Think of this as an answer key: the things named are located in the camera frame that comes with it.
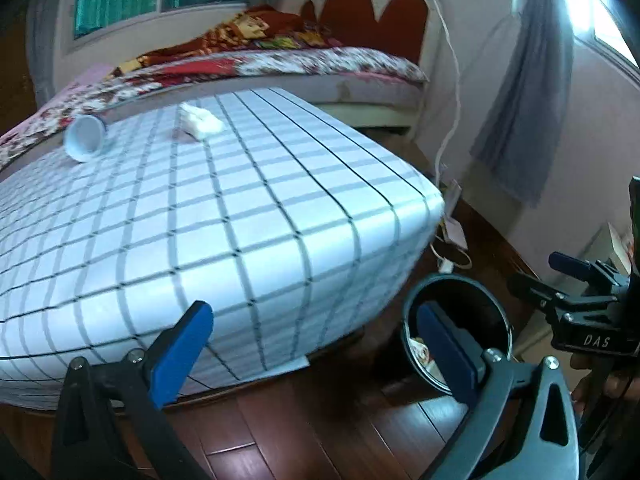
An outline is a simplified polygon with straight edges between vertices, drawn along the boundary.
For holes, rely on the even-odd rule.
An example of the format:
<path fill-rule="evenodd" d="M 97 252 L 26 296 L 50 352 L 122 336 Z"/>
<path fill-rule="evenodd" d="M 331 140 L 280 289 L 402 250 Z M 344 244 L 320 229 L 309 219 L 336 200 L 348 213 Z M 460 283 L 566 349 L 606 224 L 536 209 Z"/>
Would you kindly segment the right hand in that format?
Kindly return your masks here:
<path fill-rule="evenodd" d="M 589 374 L 583 377 L 572 391 L 574 412 L 581 415 L 587 405 L 589 390 L 594 386 L 601 386 L 603 393 L 609 398 L 621 396 L 631 402 L 639 401 L 639 376 L 632 379 L 608 375 L 604 382 L 599 382 L 592 371 L 594 359 L 574 353 L 570 357 L 570 367 L 574 370 L 589 370 Z"/>

